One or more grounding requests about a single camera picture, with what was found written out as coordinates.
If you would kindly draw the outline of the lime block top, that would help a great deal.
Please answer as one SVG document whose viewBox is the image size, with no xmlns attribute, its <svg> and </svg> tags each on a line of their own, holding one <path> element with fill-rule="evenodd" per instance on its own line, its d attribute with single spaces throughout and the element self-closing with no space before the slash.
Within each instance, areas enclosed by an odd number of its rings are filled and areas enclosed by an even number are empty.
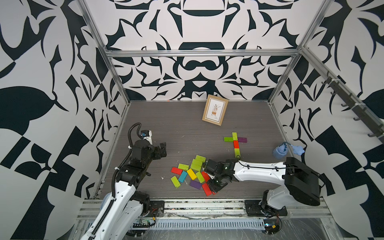
<svg viewBox="0 0 384 240">
<path fill-rule="evenodd" d="M 196 158 L 195 158 L 197 161 L 200 161 L 202 163 L 205 163 L 206 162 L 206 157 L 203 157 L 203 156 L 200 156 L 200 155 L 196 155 Z"/>
</svg>

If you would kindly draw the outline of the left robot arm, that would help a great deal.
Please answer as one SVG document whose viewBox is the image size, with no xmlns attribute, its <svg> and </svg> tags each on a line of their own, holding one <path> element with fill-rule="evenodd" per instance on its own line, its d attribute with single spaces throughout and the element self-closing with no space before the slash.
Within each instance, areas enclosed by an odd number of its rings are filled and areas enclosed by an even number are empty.
<svg viewBox="0 0 384 240">
<path fill-rule="evenodd" d="M 147 139 L 138 140 L 114 174 L 111 194 L 96 220 L 82 236 L 83 240 L 122 240 L 126 236 L 139 237 L 144 233 L 134 229 L 137 219 L 150 213 L 150 196 L 137 191 L 153 160 L 167 156 L 167 144 L 155 147 Z"/>
</svg>

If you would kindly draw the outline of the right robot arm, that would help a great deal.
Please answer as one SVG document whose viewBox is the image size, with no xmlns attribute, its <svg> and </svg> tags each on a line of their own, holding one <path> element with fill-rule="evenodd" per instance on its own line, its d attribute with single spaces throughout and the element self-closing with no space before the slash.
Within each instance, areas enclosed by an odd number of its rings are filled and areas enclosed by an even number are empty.
<svg viewBox="0 0 384 240">
<path fill-rule="evenodd" d="M 229 183 L 265 182 L 276 184 L 274 190 L 266 190 L 259 203 L 264 215 L 268 211 L 277 212 L 286 205 L 301 203 L 307 206 L 320 205 L 320 174 L 293 157 L 284 162 L 271 164 L 249 163 L 241 160 L 216 162 L 208 160 L 203 163 L 204 171 L 213 178 L 208 181 L 214 193 L 222 190 Z"/>
</svg>

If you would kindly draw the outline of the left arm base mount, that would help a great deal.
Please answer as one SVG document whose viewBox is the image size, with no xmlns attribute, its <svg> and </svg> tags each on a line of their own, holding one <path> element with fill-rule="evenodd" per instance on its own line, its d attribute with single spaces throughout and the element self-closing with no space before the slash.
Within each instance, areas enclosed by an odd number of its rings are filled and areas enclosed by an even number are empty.
<svg viewBox="0 0 384 240">
<path fill-rule="evenodd" d="M 158 214 L 164 214 L 165 201 L 147 201 L 143 203 L 141 217 L 156 217 Z"/>
</svg>

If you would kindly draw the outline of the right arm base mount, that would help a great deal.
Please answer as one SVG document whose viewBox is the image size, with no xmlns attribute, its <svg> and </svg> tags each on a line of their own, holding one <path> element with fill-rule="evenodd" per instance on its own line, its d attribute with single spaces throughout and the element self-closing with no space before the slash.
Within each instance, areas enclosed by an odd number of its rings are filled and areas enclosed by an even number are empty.
<svg viewBox="0 0 384 240">
<path fill-rule="evenodd" d="M 288 211 L 286 207 L 283 207 L 280 210 L 276 210 L 268 205 L 263 205 L 262 201 L 256 200 L 245 200 L 245 210 L 249 217 L 265 217 L 272 218 L 279 216 L 287 216 Z"/>
</svg>

